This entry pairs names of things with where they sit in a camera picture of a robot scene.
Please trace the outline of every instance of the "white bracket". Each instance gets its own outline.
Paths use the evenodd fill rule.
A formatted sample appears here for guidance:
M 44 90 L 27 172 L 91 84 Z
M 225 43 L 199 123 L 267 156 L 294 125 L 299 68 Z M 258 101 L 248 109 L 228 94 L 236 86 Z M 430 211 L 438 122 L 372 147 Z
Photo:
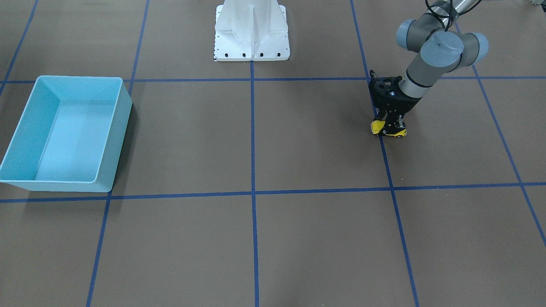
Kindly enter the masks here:
M 286 8 L 277 0 L 225 0 L 216 8 L 216 61 L 283 61 L 290 57 Z

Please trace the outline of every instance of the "gray floor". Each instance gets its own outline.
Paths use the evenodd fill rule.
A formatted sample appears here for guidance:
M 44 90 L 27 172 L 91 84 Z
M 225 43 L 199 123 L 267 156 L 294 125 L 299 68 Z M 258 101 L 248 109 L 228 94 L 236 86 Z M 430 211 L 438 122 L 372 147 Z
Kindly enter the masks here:
M 367 68 L 403 73 L 422 0 L 281 0 L 256 63 L 212 60 L 221 3 L 1 1 L 0 157 L 40 75 L 134 107 L 111 193 L 0 184 L 0 306 L 546 306 L 540 6 L 462 16 L 488 56 L 379 139 Z

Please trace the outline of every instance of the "blue bin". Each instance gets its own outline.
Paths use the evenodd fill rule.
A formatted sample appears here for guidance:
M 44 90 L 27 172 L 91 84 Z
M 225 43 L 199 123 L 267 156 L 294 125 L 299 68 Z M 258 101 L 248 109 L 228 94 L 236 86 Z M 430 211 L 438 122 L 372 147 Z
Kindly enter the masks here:
M 110 191 L 131 106 L 121 78 L 40 76 L 0 182 L 31 191 Z

